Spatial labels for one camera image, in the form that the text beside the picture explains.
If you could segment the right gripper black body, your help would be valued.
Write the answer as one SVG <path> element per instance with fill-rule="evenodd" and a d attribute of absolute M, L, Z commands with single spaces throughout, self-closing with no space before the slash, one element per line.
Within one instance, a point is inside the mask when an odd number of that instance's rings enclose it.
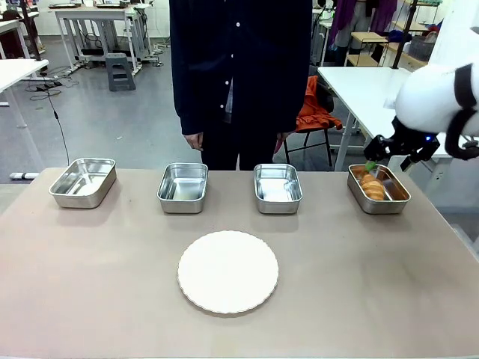
<path fill-rule="evenodd" d="M 436 133 L 422 132 L 403 125 L 398 117 L 391 122 L 394 134 L 389 138 L 390 153 L 417 153 L 419 150 L 430 150 L 435 153 L 439 148 Z"/>

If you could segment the person's left hand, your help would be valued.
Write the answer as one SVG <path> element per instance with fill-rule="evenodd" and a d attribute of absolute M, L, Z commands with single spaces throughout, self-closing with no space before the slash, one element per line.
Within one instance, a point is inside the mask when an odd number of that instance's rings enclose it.
<path fill-rule="evenodd" d="M 274 149 L 274 154 L 276 154 L 282 147 L 283 143 L 287 139 L 287 137 L 290 135 L 289 132 L 280 132 L 277 134 L 277 141 Z"/>

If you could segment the person's right hand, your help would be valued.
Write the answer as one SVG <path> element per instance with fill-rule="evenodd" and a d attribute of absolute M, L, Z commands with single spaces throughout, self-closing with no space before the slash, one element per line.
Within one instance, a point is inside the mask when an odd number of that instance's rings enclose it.
<path fill-rule="evenodd" d="M 184 135 L 187 144 L 194 150 L 203 150 L 203 137 L 204 133 L 200 132 L 194 135 Z"/>

